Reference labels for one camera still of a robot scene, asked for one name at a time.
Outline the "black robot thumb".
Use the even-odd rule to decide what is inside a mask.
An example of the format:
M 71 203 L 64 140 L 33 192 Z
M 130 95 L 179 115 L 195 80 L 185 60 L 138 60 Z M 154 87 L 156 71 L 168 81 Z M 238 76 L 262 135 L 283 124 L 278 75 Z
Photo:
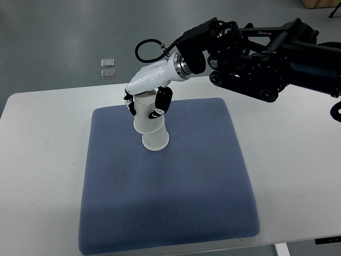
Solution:
M 164 116 L 170 107 L 173 97 L 173 91 L 170 87 L 158 87 L 158 91 L 155 98 L 155 108 L 148 115 L 148 119 L 155 119 L 160 116 Z

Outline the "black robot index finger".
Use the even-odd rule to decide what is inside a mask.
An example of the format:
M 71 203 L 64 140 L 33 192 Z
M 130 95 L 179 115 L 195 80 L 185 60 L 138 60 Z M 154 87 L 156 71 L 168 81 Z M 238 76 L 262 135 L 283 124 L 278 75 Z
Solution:
M 135 116 L 136 110 L 135 110 L 135 104 L 134 104 L 134 96 L 129 94 L 126 90 L 125 90 L 124 101 L 130 113 L 133 116 Z

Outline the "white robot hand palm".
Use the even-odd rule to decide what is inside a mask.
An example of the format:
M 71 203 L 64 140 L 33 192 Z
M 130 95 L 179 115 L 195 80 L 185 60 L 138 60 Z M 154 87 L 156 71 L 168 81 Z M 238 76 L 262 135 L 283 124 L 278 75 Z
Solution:
M 173 53 L 168 60 L 162 60 L 141 68 L 126 85 L 125 91 L 138 95 L 158 87 L 167 87 L 170 82 L 182 82 L 191 76 L 191 71 L 178 53 Z

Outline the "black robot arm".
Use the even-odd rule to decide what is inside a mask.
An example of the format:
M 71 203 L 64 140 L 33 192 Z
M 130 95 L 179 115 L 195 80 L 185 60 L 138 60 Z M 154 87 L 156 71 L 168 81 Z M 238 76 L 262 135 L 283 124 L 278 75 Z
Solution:
M 239 28 L 216 18 L 186 31 L 162 54 L 145 60 L 125 88 L 132 114 L 139 94 L 156 90 L 149 119 L 169 109 L 172 81 L 182 82 L 211 67 L 210 82 L 218 87 L 265 102 L 276 101 L 289 84 L 340 96 L 340 43 L 317 42 L 318 31 L 300 19 L 281 27 Z

